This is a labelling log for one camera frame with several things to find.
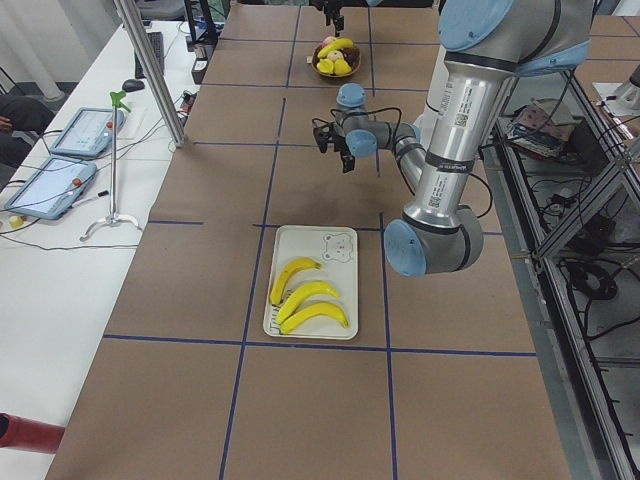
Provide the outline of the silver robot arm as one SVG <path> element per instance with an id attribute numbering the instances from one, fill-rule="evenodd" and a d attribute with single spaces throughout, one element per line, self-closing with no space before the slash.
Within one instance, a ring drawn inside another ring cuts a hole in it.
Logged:
<path id="1" fill-rule="evenodd" d="M 449 273 L 478 259 L 482 227 L 460 200 L 500 91 L 513 77 L 573 70 L 582 63 L 593 8 L 591 1 L 445 2 L 438 30 L 448 77 L 427 145 L 413 125 L 372 120 L 360 85 L 340 87 L 330 133 L 345 166 L 387 149 L 414 191 L 383 235 L 386 259 L 396 272 Z"/>

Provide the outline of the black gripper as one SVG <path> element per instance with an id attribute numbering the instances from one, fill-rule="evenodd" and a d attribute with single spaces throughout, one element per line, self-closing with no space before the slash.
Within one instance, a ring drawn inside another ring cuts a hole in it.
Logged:
<path id="1" fill-rule="evenodd" d="M 355 157 L 346 142 L 345 134 L 339 127 L 334 127 L 333 131 L 334 150 L 341 156 L 342 172 L 351 172 L 355 169 Z"/>
<path id="2" fill-rule="evenodd" d="M 340 34 L 344 30 L 344 16 L 340 15 L 341 9 L 344 6 L 343 0 L 324 0 L 323 12 L 325 14 L 325 25 L 329 26 L 333 22 L 334 17 L 334 29 L 336 34 Z"/>

